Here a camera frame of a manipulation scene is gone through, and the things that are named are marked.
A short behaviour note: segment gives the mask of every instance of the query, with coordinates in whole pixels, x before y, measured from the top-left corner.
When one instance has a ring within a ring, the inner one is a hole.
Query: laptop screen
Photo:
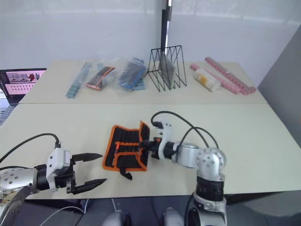
[[[46,68],[0,70],[0,87],[9,104],[18,104],[45,71]]]

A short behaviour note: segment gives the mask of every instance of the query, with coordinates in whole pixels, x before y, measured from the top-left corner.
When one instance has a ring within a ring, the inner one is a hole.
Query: white bottle
[[[211,92],[216,91],[221,86],[220,81],[202,68],[197,69],[193,77]]]

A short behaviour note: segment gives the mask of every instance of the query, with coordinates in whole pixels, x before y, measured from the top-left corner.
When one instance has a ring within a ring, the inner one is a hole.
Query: black pouch with orange trim
[[[127,171],[146,171],[148,152],[139,148],[139,143],[149,140],[149,138],[150,128],[144,122],[140,123],[139,129],[113,126],[103,159],[103,168],[119,171],[121,175],[130,180],[132,175]]]

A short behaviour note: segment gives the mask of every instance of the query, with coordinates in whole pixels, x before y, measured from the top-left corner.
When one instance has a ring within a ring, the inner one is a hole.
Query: pink plastic strip
[[[199,65],[193,63],[190,65],[190,68],[194,71],[196,71],[198,68],[200,68]],[[218,81],[221,82],[221,86],[224,87],[225,89],[229,90],[230,92],[237,94],[241,92],[241,88],[237,87],[236,85],[231,84],[230,82],[227,82],[226,80],[212,74],[211,72],[207,71],[208,73],[210,73],[213,77],[215,77]]]
[[[206,57],[205,61],[209,63],[212,67],[214,67],[218,72],[220,72],[223,76],[233,82],[236,86],[241,88],[241,93],[243,95],[248,95],[250,93],[254,93],[256,91],[255,87],[249,87],[245,83],[243,83],[238,77],[229,72],[226,68],[221,66],[218,62],[213,60],[211,57]]]

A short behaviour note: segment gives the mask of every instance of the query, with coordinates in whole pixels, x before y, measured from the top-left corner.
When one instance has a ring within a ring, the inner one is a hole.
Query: white table
[[[218,74],[207,63],[202,67]],[[237,63],[222,63],[248,85],[253,85]],[[209,92],[192,77],[186,63],[187,87],[159,93],[150,78],[145,78],[146,90],[121,95],[109,87],[94,91],[83,87],[75,99],[65,94],[83,61],[55,61],[38,83],[0,127],[0,154],[19,142],[39,133],[52,132],[59,136],[63,148],[73,154],[105,153],[111,128],[118,124],[138,128],[139,121],[149,123],[161,110],[179,113],[195,126],[210,131],[228,162],[225,193],[259,193],[301,189],[301,151],[289,132],[267,104],[255,93],[234,95],[225,89]],[[91,78],[96,71],[91,71]],[[171,115],[164,115],[173,124],[175,141],[180,140],[188,126]],[[157,136],[151,127],[151,135]],[[214,143],[207,138],[210,145]],[[192,132],[187,142],[204,147]],[[54,147],[49,137],[40,137],[11,154],[4,165],[36,166],[46,162]],[[196,187],[196,171],[149,158],[147,172],[132,172],[133,181],[118,172],[102,168],[102,159],[75,166],[78,184],[96,178],[108,180],[98,188],[67,195],[44,191],[31,196],[35,199],[103,198],[153,195],[187,195]]]
[[[139,120],[150,121],[160,110],[184,116],[196,126],[208,129],[226,153],[226,194],[277,192],[301,189],[301,151],[268,104],[21,104],[0,127],[0,154],[28,137],[52,132],[62,147],[73,154],[105,153],[114,124],[137,128]],[[171,115],[175,139],[189,128]],[[157,135],[152,128],[151,137]],[[188,142],[204,147],[195,134]],[[54,147],[52,137],[40,137],[20,147],[5,165],[32,167],[46,162]],[[104,198],[153,195],[187,195],[196,187],[196,171],[171,161],[149,158],[147,172],[132,172],[127,180],[118,172],[102,168],[102,159],[76,164],[78,184],[96,178],[108,180],[98,188],[78,194],[43,191],[31,199]]]
[[[96,68],[98,61],[90,61]],[[193,71],[189,68],[190,63],[185,63],[185,71],[188,86],[181,85],[181,88],[158,92],[157,88],[146,75],[144,82],[146,90],[131,92],[119,92],[115,89],[105,87],[101,91],[92,90],[82,86],[75,99],[68,99],[65,95],[73,83],[76,75],[83,66],[83,61],[63,60],[54,61],[39,79],[32,90],[23,98],[23,104],[45,104],[45,103],[78,103],[78,104],[245,104],[245,103],[266,103],[260,92],[243,96],[233,94],[230,91],[220,88],[215,92],[208,91],[192,77]],[[116,66],[120,70],[124,62],[110,62],[104,65]],[[205,62],[200,62],[200,66],[208,69],[212,73],[223,77],[213,67]],[[237,63],[222,63],[228,70],[233,72],[247,85],[253,83],[244,70]],[[89,81],[97,73],[92,70],[85,82]]]

